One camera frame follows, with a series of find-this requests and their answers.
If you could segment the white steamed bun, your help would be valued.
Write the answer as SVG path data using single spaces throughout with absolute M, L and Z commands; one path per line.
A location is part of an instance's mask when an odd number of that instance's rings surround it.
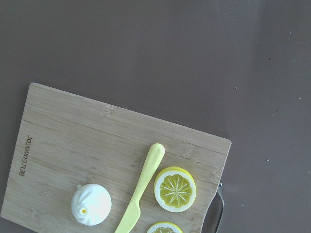
M 76 221 L 95 226 L 106 220 L 112 209 L 109 192 L 101 185 L 78 185 L 71 199 L 71 212 Z

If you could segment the lemon half upper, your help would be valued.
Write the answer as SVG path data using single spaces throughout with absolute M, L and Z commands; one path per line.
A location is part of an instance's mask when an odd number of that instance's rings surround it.
M 178 166 L 161 170 L 155 178 L 154 194 L 158 204 L 165 210 L 180 213 L 189 209 L 197 194 L 192 175 Z

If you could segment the bamboo cutting board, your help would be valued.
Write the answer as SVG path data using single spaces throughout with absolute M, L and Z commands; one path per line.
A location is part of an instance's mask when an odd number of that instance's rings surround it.
M 144 233 L 172 222 L 199 233 L 216 194 L 231 141 L 158 118 L 31 83 L 20 123 L 1 217 L 38 233 L 112 233 L 137 185 L 150 146 L 165 155 L 159 169 L 178 166 L 194 178 L 197 196 L 180 213 L 164 210 L 149 183 L 133 228 Z M 71 199 L 78 185 L 97 183 L 112 198 L 107 219 L 77 222 Z

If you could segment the yellow plastic knife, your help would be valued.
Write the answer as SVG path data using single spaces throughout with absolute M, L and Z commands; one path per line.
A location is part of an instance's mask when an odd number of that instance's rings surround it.
M 158 169 L 164 154 L 165 148 L 162 144 L 155 143 L 151 145 L 147 153 L 137 186 L 122 216 L 122 219 L 115 230 L 115 233 L 129 233 L 135 227 L 141 215 L 139 202 L 149 182 L 151 181 L 151 178 Z

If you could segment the lemon slice lower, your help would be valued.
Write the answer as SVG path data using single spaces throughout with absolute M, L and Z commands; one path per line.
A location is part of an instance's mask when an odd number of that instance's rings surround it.
M 147 233 L 182 233 L 182 230 L 171 222 L 157 222 L 147 230 Z

